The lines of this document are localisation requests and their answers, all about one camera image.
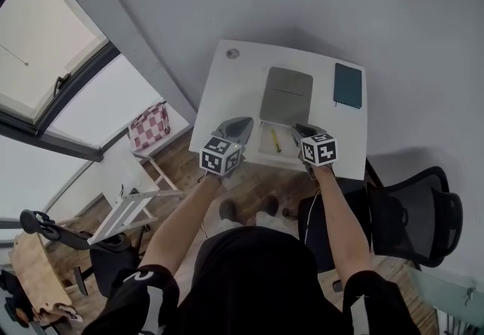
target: pink checkered pillow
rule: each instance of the pink checkered pillow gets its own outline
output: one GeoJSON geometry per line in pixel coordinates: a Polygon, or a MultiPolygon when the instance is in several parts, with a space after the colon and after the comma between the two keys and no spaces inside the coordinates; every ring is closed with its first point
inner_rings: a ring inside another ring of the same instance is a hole
{"type": "Polygon", "coordinates": [[[169,133],[170,127],[165,103],[159,102],[146,109],[129,126],[131,148],[133,151],[144,150],[169,133]]]}

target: desk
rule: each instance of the desk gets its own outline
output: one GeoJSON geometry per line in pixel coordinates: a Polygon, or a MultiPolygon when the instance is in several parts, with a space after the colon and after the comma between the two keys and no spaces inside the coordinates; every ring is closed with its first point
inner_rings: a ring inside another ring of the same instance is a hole
{"type": "Polygon", "coordinates": [[[38,233],[15,237],[10,260],[30,304],[40,312],[50,312],[55,304],[72,305],[64,286],[52,267],[38,233]]]}
{"type": "Polygon", "coordinates": [[[217,46],[206,81],[190,150],[199,152],[209,135],[223,121],[239,116],[254,119],[254,129],[244,156],[251,163],[303,171],[296,158],[277,161],[259,149],[262,105],[268,70],[282,67],[313,77],[309,123],[320,126],[338,140],[338,161],[333,165],[341,178],[362,180],[365,176],[367,142],[367,92],[365,69],[358,65],[323,55],[261,45],[258,43],[221,40],[217,46]],[[240,55],[229,59],[227,51],[236,48],[240,55]],[[361,108],[356,109],[333,101],[334,67],[343,64],[361,70],[361,108]]]}

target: forearm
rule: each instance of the forearm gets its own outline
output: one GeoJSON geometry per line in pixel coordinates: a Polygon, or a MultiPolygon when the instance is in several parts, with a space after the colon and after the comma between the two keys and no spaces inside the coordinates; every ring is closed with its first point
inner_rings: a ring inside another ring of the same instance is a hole
{"type": "Polygon", "coordinates": [[[372,269],[368,241],[329,168],[315,168],[315,176],[321,187],[334,264],[345,286],[353,274],[372,269]]]}
{"type": "Polygon", "coordinates": [[[172,275],[178,271],[220,185],[208,175],[196,186],[153,235],[140,266],[158,264],[172,275]]]}

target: window frame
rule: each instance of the window frame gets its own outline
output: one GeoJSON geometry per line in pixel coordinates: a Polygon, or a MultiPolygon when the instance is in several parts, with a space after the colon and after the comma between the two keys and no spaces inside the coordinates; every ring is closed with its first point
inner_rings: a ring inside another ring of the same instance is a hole
{"type": "MultiPolygon", "coordinates": [[[[5,0],[0,0],[0,8],[4,2],[5,0]]],[[[51,135],[47,130],[77,93],[120,54],[120,51],[111,42],[96,51],[75,72],[67,74],[68,79],[59,88],[57,94],[54,95],[52,92],[54,97],[35,119],[29,119],[0,106],[0,135],[59,154],[94,162],[102,161],[104,146],[89,147],[76,141],[51,135]]]]}

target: shoe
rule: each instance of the shoe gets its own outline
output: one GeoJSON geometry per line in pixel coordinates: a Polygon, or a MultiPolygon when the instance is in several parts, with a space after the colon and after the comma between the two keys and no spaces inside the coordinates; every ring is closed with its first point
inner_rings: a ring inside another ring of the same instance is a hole
{"type": "Polygon", "coordinates": [[[278,213],[279,201],[274,195],[268,195],[262,200],[262,208],[260,211],[268,213],[270,216],[275,216],[278,213]]]}
{"type": "Polygon", "coordinates": [[[242,221],[237,215],[237,206],[232,199],[226,199],[220,203],[219,207],[220,219],[228,219],[232,222],[237,222],[243,225],[242,221]]]}

